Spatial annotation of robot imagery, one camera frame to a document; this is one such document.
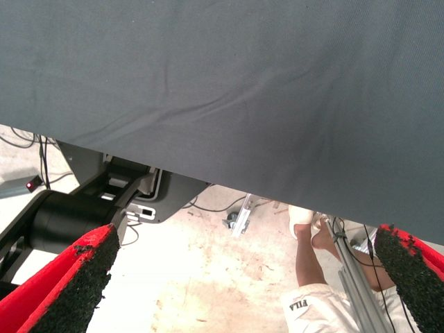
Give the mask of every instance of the gray metal profile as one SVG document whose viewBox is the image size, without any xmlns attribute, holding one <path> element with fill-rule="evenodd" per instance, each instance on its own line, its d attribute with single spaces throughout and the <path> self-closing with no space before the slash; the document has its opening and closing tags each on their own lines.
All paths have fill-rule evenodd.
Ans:
<svg viewBox="0 0 444 333">
<path fill-rule="evenodd" d="M 22 194 L 29 194 L 26 188 L 26 183 L 32 180 L 35 176 L 27 176 L 19 179 L 6 180 L 0 184 L 0 199 L 9 198 L 11 196 L 21 196 Z"/>
<path fill-rule="evenodd" d="M 343 241 L 345 235 L 340 223 L 334 223 L 331 216 L 329 218 L 330 220 L 327 222 L 328 229 L 335 241 L 334 244 L 343 264 L 339 271 L 339 277 L 352 303 L 355 320 L 360 331 L 366 333 L 392 332 L 382 308 L 376 303 L 375 296 L 368 285 L 360 264 L 351 255 L 350 245 L 347 241 Z"/>
<path fill-rule="evenodd" d="M 239 215 L 236 218 L 236 223 L 232 229 L 232 236 L 239 237 L 241 233 L 248 227 L 248 217 L 250 216 L 251 211 L 254 208 L 254 205 L 257 200 L 260 199 L 260 196 L 256 196 L 254 194 L 247 194 L 244 199 L 244 203 L 242 203 L 242 208 L 239 212 Z"/>
</svg>

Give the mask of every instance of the fila logo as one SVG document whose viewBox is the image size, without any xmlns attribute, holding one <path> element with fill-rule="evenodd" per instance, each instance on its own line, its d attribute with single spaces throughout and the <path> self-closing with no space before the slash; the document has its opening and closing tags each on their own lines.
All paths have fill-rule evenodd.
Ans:
<svg viewBox="0 0 444 333">
<path fill-rule="evenodd" d="M 292 305 L 290 305 L 291 311 L 293 311 L 294 306 L 296 306 L 296 309 L 299 309 L 301 307 L 308 307 L 308 304 L 307 304 L 306 300 L 299 300 L 298 302 L 293 303 Z"/>
</svg>

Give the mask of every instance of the red fabric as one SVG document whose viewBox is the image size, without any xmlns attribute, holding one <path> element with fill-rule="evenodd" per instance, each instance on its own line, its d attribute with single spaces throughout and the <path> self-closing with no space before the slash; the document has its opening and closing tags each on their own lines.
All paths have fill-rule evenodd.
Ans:
<svg viewBox="0 0 444 333">
<path fill-rule="evenodd" d="M 391 231 L 389 225 L 381 224 L 380 229 L 384 229 L 390 231 L 393 236 L 397 235 L 400 238 L 400 243 L 404 246 L 409 252 L 414 255 L 416 252 L 414 249 L 409 247 L 411 239 L 413 240 L 414 246 L 420 249 L 422 253 L 422 258 L 424 263 L 431 269 L 433 272 L 439 276 L 439 278 L 444 281 L 444 256 L 441 255 L 438 251 L 435 251 L 433 248 L 422 242 L 420 239 L 416 238 L 413 235 L 410 235 L 408 232 L 404 230 L 394 228 Z"/>
<path fill-rule="evenodd" d="M 6 296 L 0 302 L 0 332 L 28 332 L 113 227 L 105 225 L 88 232 Z M 92 248 L 80 253 L 77 246 Z"/>
</svg>

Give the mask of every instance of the metal bar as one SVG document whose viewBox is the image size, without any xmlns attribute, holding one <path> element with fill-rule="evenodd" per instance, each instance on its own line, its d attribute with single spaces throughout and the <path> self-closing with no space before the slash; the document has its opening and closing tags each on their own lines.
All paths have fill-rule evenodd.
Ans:
<svg viewBox="0 0 444 333">
<path fill-rule="evenodd" d="M 247 194 L 244 199 L 244 203 L 242 203 L 241 211 L 237 216 L 236 223 L 232 229 L 231 235 L 233 237 L 239 237 L 241 233 L 246 229 L 248 217 L 251 214 L 251 211 L 254 208 L 254 204 L 257 200 L 259 200 L 259 196 L 255 196 L 254 194 Z"/>
<path fill-rule="evenodd" d="M 345 235 L 343 235 L 340 224 L 335 223 L 332 217 L 330 217 L 330 221 L 327 222 L 327 226 L 333 240 L 335 240 L 334 244 L 343 264 L 343 270 L 339 276 L 355 310 L 359 328 L 362 332 L 391 332 L 389 322 L 381 307 L 376 303 L 360 264 L 350 254 L 352 249 L 344 239 Z"/>
</svg>

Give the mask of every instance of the black cylinder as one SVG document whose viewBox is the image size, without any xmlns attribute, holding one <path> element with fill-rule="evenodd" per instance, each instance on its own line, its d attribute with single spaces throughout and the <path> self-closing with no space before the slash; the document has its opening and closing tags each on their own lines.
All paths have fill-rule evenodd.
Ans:
<svg viewBox="0 0 444 333">
<path fill-rule="evenodd" d="M 86 232 L 111 222 L 117 208 L 89 196 L 52 193 L 41 205 L 31 226 L 34 249 L 61 253 Z"/>
</svg>

